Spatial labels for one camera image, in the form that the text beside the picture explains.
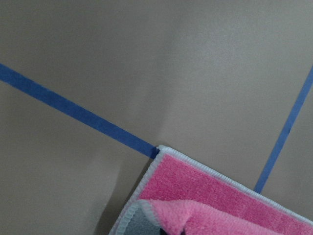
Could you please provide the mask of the pink towel with grey back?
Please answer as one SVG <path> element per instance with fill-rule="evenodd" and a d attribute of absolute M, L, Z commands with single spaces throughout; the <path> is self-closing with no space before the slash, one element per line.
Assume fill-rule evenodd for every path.
<path fill-rule="evenodd" d="M 164 145 L 112 235 L 310 235 L 313 223 Z"/>

